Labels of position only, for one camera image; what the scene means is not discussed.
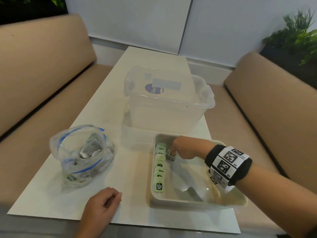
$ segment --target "cushion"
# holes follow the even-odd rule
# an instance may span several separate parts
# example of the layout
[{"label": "cushion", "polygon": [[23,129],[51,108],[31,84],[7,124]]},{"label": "cushion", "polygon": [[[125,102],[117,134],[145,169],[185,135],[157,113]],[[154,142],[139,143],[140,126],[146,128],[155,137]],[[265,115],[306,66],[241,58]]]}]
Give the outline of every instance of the cushion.
[{"label": "cushion", "polygon": [[317,90],[255,52],[225,84],[289,178],[317,194]]},{"label": "cushion", "polygon": [[[269,155],[261,145],[252,128],[222,86],[210,85],[215,94],[216,106],[205,112],[205,119],[213,140],[220,140],[247,153],[255,164],[278,173]],[[246,207],[234,208],[241,230],[265,230],[267,233],[282,233],[250,200]]]},{"label": "cushion", "polygon": [[0,26],[0,136],[96,60],[79,15]]},{"label": "cushion", "polygon": [[50,137],[72,125],[111,69],[94,64],[0,143],[0,204],[17,200],[50,155]]}]

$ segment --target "potted plant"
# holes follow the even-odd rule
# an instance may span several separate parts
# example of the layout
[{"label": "potted plant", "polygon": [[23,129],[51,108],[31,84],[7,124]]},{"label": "potted plant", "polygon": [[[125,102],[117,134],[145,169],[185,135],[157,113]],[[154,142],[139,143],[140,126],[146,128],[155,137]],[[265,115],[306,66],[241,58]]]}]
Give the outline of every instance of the potted plant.
[{"label": "potted plant", "polygon": [[65,0],[0,0],[0,25],[67,13]]},{"label": "potted plant", "polygon": [[263,39],[262,56],[317,89],[317,30],[308,31],[314,13],[283,17],[285,27]]}]

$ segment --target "rectangular tray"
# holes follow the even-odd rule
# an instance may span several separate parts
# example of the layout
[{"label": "rectangular tray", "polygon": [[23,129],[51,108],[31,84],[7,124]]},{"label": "rectangular tray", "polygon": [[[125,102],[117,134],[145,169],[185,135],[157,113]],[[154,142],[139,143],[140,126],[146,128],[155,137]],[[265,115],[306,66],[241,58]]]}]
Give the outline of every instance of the rectangular tray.
[{"label": "rectangular tray", "polygon": [[155,147],[159,143],[164,143],[167,145],[167,150],[169,150],[177,137],[164,133],[154,136],[151,178],[151,202],[153,204],[198,209],[221,209],[228,206],[245,206],[248,204],[247,197],[237,188],[233,188],[228,193],[225,193],[221,188],[218,190],[210,180],[209,168],[204,160],[198,157],[192,160],[184,160],[178,156],[175,157],[173,162],[166,159],[164,164],[165,191],[155,192],[153,186]]}]

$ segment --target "wristband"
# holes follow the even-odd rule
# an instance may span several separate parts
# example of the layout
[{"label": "wristband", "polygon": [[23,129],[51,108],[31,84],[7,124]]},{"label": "wristband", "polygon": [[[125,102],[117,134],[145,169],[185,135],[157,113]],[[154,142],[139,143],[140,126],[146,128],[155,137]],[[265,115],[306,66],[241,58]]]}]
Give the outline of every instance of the wristband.
[{"label": "wristband", "polygon": [[216,145],[206,156],[205,164],[210,168],[211,180],[226,188],[247,175],[252,159],[231,146]]}]

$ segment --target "sofa seat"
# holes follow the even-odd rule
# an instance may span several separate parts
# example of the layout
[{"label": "sofa seat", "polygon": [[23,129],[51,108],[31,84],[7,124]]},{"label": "sofa seat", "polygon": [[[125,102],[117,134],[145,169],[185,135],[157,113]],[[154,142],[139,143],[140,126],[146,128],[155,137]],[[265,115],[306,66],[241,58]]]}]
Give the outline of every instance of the sofa seat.
[{"label": "sofa seat", "polygon": [[50,155],[50,137],[72,125],[111,69],[92,65],[0,143],[0,205],[14,204]]},{"label": "sofa seat", "polygon": [[[216,101],[216,106],[205,112],[211,138],[242,150],[250,155],[255,164],[279,173],[226,89],[218,85],[210,85],[210,87]],[[246,207],[234,208],[234,211],[241,231],[284,233],[250,200]]]}]

